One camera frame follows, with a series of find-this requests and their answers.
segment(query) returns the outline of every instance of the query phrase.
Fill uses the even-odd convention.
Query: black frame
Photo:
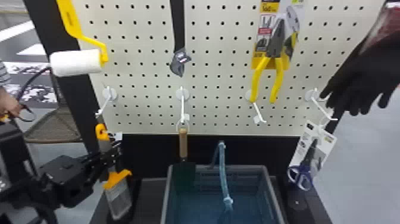
[[[46,54],[56,51],[78,50],[79,45],[65,31],[55,0],[24,0],[29,15],[36,27]],[[57,79],[64,98],[74,117],[86,149],[98,150],[98,141],[94,130],[97,121],[94,112],[99,108],[89,76],[63,77]],[[326,130],[333,133],[338,122],[330,123]],[[212,151],[218,140],[227,145],[227,163],[263,164],[270,174],[281,179],[283,200],[290,198],[294,191],[283,181],[286,168],[294,154],[298,137],[284,136],[189,136],[189,160],[197,163],[209,163]],[[124,135],[124,165],[137,178],[165,177],[167,167],[179,160],[178,137],[172,135]],[[295,191],[302,198],[308,198],[310,209],[303,211],[286,209],[290,223],[331,223],[317,193]]]

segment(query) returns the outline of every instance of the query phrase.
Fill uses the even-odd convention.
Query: plastic basket
[[[168,169],[161,224],[217,223],[224,209],[218,166],[196,166],[193,190],[177,194]],[[284,224],[265,166],[226,166],[233,199],[231,224]]]

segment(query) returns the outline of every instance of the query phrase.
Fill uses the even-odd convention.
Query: pegboard
[[[193,60],[183,78],[168,66],[174,46],[169,0],[73,0],[83,33],[108,47],[110,62],[90,79],[100,105],[105,85],[118,93],[104,111],[109,130],[176,133],[180,101],[175,94],[183,86],[190,93],[185,112],[191,134],[280,136],[300,135],[307,119],[319,121],[321,112],[304,101],[306,91],[325,86],[370,30],[383,2],[307,1],[299,43],[275,104],[268,100],[275,72],[261,76],[257,104],[267,123],[255,125],[255,110],[244,96],[254,72],[260,0],[185,1],[186,51]]]

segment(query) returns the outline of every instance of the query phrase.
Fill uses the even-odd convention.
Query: gloved hand
[[[359,54],[362,41],[329,80],[320,97],[330,94],[327,107],[367,114],[381,94],[378,106],[388,105],[400,84],[400,32],[395,32]]]

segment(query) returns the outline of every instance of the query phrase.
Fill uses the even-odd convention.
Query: pliers
[[[257,65],[254,75],[252,78],[251,85],[251,96],[250,102],[255,102],[258,95],[258,82],[260,81],[260,76],[267,64],[271,59],[275,62],[276,78],[274,86],[272,87],[270,95],[270,103],[274,103],[276,96],[278,95],[280,86],[283,80],[283,60],[282,60],[282,49],[285,42],[285,21],[283,19],[278,19],[275,24],[275,29],[271,40],[268,43],[265,55],[262,57],[260,63]]]

